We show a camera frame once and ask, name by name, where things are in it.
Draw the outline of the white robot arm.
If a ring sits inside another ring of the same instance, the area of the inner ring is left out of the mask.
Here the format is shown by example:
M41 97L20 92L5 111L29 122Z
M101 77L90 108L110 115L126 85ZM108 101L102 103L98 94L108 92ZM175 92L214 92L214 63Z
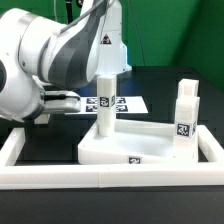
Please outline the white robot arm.
M82 0L69 24L19 8L0 15L0 118L77 113L76 89L130 69L119 0Z

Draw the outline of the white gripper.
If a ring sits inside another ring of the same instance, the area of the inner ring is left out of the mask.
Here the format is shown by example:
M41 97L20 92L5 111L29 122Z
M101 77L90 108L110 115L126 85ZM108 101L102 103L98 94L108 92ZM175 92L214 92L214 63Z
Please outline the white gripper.
M44 95L45 114L78 113L81 111L81 97L73 91L46 91Z

